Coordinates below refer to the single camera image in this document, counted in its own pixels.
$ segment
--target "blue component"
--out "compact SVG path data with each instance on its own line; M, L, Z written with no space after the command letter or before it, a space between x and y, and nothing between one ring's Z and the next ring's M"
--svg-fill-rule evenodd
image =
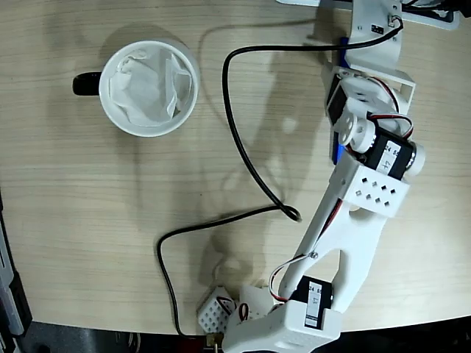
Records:
M348 37L340 38L340 44L348 44ZM347 50L343 49L339 52L339 65L342 68L350 68L345 60L345 54ZM334 165L337 165L337 162L340 160L342 153L344 153L345 147L339 144L339 134L337 132L333 133L332 141L332 162Z

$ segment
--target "red wire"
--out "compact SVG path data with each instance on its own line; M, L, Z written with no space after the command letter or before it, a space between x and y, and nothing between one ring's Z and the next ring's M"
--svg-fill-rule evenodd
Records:
M397 103L396 96L391 91L391 88L389 88L389 86L385 82L383 82L381 79L378 79L377 77L375 77L375 79L377 81L379 81L379 83L381 83L383 88L388 92L389 96L391 97L392 101L394 102L394 107L396 108L396 111L399 112L399 104Z
M412 120L405 117L405 116L397 116L397 115L391 115L391 114L373 114L369 117L369 120L383 120L383 119L403 119L410 123L412 125ZM414 128L411 129L406 135L403 136L406 140L411 137L412 132L414 132Z
M324 234L324 232L327 230L327 228L330 226L330 224L332 223L333 219L336 217L337 213L339 212L340 210L340 206L342 204L342 200L341 199L338 199L337 200L337 203L335 205L335 207L333 208L332 212L330 213L329 217L327 218L323 228L322 228L322 231L320 232L319 236L321 236L322 234Z
M249 318L249 305L247 303L242 303L238 307L238 317L241 321L246 321Z
M236 309L236 305L234 304L234 301L232 301L231 299L224 298L223 296L217 296L216 301L219 303L219 305L221 305L223 311L225 311L226 314L228 315L230 315L231 312L229 311L229 309L227 309L227 307L222 302L230 302L234 306L234 310Z
M334 206L334 208L332 209L332 212L330 213L330 215L328 216L327 220L325 221L324 223L324 226L322 227L322 231L320 232L319 236L321 236L322 234L324 234L324 232L327 230L327 228L330 226L330 224L332 223L333 219L336 217L337 213L339 212L340 210L340 206L342 204L342 200L341 199L338 199L337 202L336 202L336 205ZM297 258L299 257L303 257L304 254L301 254L301 255L298 255L296 257L293 257L290 261L292 260L296 260ZM278 272L280 272L281 270L283 269L282 268L279 268L272 276L272 278L270 279L270 287L272 288L273 287L273 281L275 280L275 277L276 275L278 274ZM272 294L273 298L275 298L276 300L278 300L279 302L287 302L288 299L287 298L283 298L282 296L276 296L274 294Z

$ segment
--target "white perforated block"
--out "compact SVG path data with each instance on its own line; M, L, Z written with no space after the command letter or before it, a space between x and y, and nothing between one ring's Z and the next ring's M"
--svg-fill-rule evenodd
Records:
M409 184L362 165L344 153L330 183L345 202L386 217L394 217L409 190Z
M216 287L214 289L208 300L198 310L198 324L206 333L224 333L226 331L229 315L221 303L218 302L218 297L233 301L224 287ZM223 302L222 304L229 313L232 313L236 306L234 301L233 304L230 302Z

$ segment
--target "white plastic bracket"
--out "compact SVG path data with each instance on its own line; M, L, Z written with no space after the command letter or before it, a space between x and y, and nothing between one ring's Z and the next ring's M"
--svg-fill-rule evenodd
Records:
M198 310L198 324L205 333L224 333L235 308L236 303L224 287L216 287Z
M352 1L351 0L277 0L282 4L290 5L303 5L303 6L313 6L313 7L326 7L334 8L340 10L352 10ZM438 11L440 16L445 16L444 11ZM433 26L440 29L446 29L447 31L453 31L459 27L459 18L458 13L453 13L453 20L443 21L441 18L432 18L419 13L403 13L403 18L406 21L415 22L417 24L424 24L427 26Z
M341 313L325 309L321 329L305 325L307 304L288 301L280 307L273 304L268 290L244 286L241 301L249 305L251 313L259 310L259 315L250 315L241 322L238 313L230 317L227 332L222 341L224 353L270 351L278 353L311 353L313 349L332 342L340 337Z
M332 310L344 313L368 275L384 224L395 216L408 189L405 181L368 168L345 153L295 254L315 252L317 257L307 257L288 267L280 283L280 295L289 298L311 266L330 251L340 249ZM338 199L342 200L339 211L319 237Z
M352 29L348 43L360 43L383 37L399 26L398 21L392 21L392 16L395 15L402 18L400 1L355 0L352 11ZM374 26L383 29L383 32L374 32ZM376 46L348 50L345 60L352 69L399 84L400 87L397 91L405 101L405 104L401 104L400 112L407 114L416 84L408 74L396 69L402 38L403 33L401 31L393 38Z

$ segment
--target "white robotic arm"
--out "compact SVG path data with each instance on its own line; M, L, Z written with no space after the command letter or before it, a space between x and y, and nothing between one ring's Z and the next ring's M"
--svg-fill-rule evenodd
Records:
M398 1L355 0L350 42L391 31L400 16ZM400 39L348 51L352 69L326 66L326 111L347 151L289 263L279 294L251 286L241 289L239 301L247 304L247 312L235 310L227 328L222 324L225 353L310 353L340 336L341 316L368 276L381 231L408 192L403 176L418 174L425 162L423 148L410 139L412 121L403 115L415 83L395 68ZM393 90L373 74L399 83L401 89ZM340 250L340 261L332 283L305 276L334 249ZM214 310L208 303L200 312L202 326L208 325L206 310ZM220 304L216 300L214 307L220 310Z

